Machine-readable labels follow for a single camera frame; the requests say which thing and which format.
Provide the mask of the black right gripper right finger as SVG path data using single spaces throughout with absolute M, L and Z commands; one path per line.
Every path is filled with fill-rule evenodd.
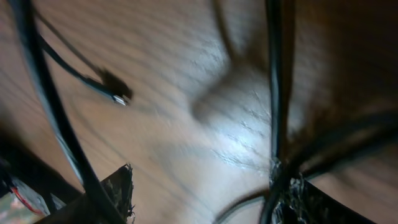
M 275 160 L 269 191 L 269 223 L 366 224 L 372 221 L 339 203 L 308 179 L 338 169 L 353 159 L 332 159 L 303 173 L 287 173 Z

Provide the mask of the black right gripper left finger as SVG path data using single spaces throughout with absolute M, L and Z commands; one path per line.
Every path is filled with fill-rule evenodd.
M 134 205 L 131 203 L 133 189 L 132 167 L 125 164 L 101 181 L 101 191 L 98 196 L 89 191 L 38 222 L 41 224 L 127 223 L 134 217 Z

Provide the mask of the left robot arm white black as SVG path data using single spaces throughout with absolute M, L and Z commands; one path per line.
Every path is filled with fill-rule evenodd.
M 1 189 L 13 193 L 31 212 L 50 215 L 82 193 L 23 144 L 1 137 Z

